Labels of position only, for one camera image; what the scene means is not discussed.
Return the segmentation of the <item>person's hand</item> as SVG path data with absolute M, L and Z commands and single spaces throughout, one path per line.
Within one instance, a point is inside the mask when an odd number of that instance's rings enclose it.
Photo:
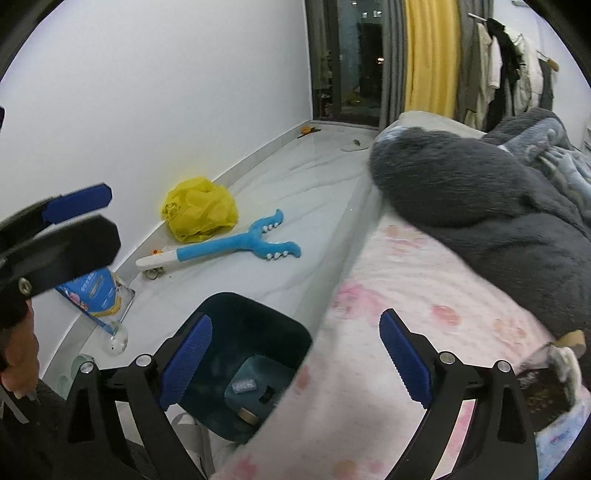
M 4 347 L 8 366 L 1 373 L 2 385 L 17 399 L 35 391 L 40 370 L 39 343 L 34 332 L 34 310 L 30 300 L 26 305 L 26 316 L 11 330 Z

